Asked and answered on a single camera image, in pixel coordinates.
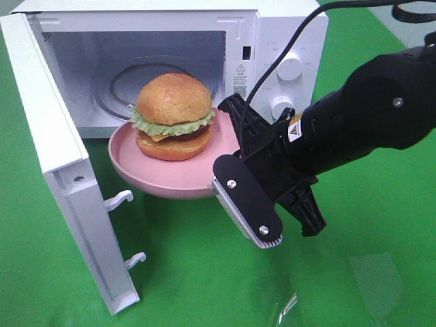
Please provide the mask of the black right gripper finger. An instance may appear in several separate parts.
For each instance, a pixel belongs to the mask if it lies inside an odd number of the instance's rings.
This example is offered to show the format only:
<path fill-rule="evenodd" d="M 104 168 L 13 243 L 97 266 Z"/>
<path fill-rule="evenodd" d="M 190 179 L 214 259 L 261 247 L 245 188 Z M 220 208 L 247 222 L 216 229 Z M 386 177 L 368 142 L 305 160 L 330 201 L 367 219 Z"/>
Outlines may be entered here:
<path fill-rule="evenodd" d="M 315 236 L 326 226 L 310 186 L 285 194 L 281 206 L 300 222 L 304 237 Z"/>
<path fill-rule="evenodd" d="M 258 114 L 238 93 L 225 98 L 218 109 L 227 113 L 232 122 L 239 145 L 233 156 L 250 157 L 260 153 L 273 156 L 275 126 Z"/>

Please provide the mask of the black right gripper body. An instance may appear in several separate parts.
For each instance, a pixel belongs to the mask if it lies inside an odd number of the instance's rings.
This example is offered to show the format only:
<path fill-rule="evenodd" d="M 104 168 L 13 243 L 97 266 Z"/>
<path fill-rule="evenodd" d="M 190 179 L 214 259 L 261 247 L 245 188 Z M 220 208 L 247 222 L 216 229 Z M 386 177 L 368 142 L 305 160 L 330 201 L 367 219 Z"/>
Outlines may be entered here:
<path fill-rule="evenodd" d="M 278 202 L 337 167 L 337 119 L 300 115 L 273 125 L 273 156 L 260 153 L 242 158 L 270 200 Z"/>

